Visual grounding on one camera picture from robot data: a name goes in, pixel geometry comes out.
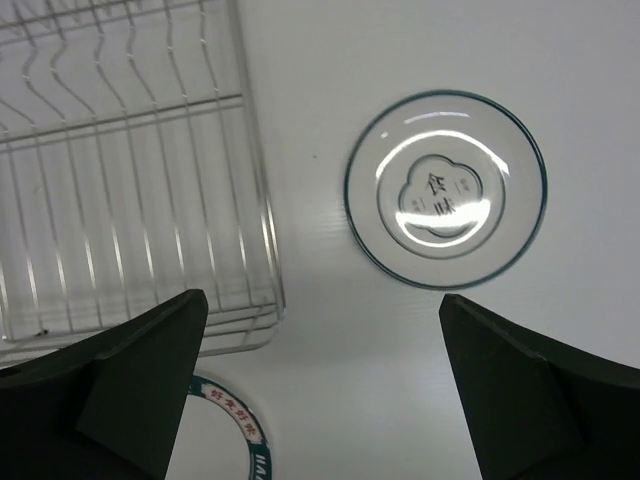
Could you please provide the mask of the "white plate wide green band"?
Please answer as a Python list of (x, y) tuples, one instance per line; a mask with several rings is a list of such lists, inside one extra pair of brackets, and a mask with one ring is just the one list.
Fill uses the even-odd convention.
[(261, 419), (221, 381), (193, 375), (166, 477), (273, 479), (273, 455)]

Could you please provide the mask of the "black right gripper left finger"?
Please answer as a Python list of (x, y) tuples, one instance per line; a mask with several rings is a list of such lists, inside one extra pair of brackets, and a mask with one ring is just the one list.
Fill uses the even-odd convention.
[(207, 316), (187, 290), (2, 369), (2, 478), (165, 478)]

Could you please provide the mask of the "white plate thin green rim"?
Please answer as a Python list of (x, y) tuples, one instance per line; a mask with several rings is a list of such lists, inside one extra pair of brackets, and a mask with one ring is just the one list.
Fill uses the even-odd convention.
[(490, 281), (534, 242), (548, 200), (544, 157), (526, 125), (485, 96), (419, 92), (360, 133), (343, 183), (346, 219), (391, 277), (451, 291)]

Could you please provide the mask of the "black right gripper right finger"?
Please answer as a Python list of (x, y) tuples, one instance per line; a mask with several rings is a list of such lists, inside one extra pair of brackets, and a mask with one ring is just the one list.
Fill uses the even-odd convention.
[(457, 295), (439, 318), (485, 479), (636, 479), (639, 371)]

